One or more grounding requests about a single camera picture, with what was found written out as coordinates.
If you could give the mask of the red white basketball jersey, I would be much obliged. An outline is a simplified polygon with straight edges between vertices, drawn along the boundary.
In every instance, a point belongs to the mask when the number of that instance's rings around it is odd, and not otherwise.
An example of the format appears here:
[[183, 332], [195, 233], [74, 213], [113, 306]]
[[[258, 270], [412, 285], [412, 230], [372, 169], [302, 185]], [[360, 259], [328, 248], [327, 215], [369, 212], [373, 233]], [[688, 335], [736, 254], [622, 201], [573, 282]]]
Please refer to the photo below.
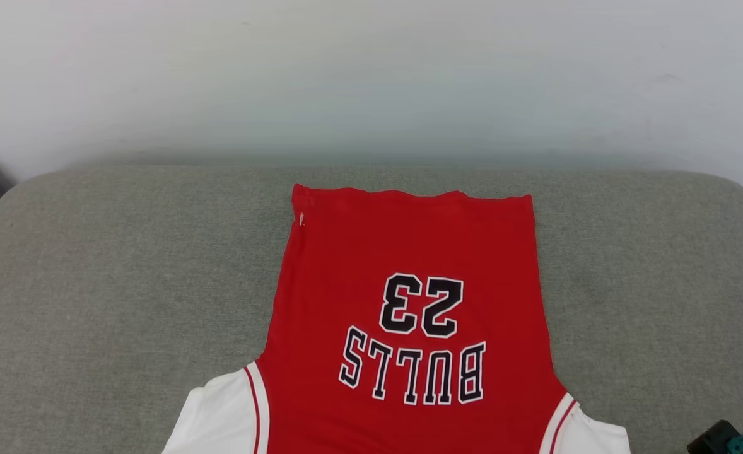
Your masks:
[[529, 195], [293, 190], [264, 351], [162, 454], [630, 454], [551, 361]]

